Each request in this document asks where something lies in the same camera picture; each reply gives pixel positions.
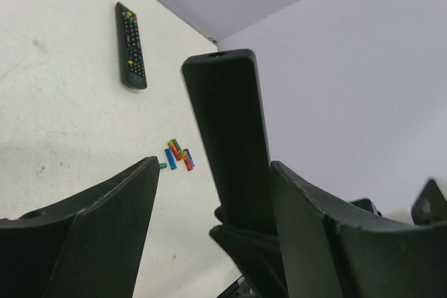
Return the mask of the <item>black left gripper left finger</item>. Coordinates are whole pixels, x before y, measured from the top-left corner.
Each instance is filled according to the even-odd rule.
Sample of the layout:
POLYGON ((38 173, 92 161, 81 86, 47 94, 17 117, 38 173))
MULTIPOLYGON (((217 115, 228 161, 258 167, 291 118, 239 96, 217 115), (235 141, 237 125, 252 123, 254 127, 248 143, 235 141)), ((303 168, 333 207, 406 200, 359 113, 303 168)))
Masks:
POLYGON ((131 297, 159 180, 144 158, 110 179, 1 220, 2 297, 131 297))

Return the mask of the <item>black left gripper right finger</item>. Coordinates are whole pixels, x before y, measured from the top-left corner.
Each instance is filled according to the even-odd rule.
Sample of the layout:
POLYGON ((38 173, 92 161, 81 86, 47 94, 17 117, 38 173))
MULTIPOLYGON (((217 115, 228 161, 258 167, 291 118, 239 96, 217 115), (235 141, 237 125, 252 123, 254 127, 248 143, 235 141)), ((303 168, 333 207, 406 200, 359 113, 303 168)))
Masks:
POLYGON ((279 161, 272 206, 291 297, 445 297, 446 224, 365 211, 279 161))

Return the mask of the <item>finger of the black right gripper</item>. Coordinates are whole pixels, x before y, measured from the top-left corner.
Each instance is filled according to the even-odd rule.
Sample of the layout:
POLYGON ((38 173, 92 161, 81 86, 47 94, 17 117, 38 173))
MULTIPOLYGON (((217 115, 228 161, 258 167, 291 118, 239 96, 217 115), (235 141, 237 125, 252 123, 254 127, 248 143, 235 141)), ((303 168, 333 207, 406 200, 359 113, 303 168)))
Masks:
POLYGON ((288 288, 277 235, 237 228, 226 222, 222 207, 214 210, 221 222, 211 238, 235 263, 257 297, 287 297, 288 288))
POLYGON ((384 217, 413 225, 446 222, 446 180, 428 179, 410 210, 394 211, 384 217))

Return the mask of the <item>plain black remote control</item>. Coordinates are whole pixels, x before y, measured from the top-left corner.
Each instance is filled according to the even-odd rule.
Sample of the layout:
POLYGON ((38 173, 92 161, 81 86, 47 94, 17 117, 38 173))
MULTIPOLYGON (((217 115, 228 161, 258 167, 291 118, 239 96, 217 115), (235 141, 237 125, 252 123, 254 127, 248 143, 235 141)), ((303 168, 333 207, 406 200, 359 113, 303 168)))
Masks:
POLYGON ((241 49, 192 56, 182 74, 225 222, 274 235, 270 157, 254 53, 241 49))

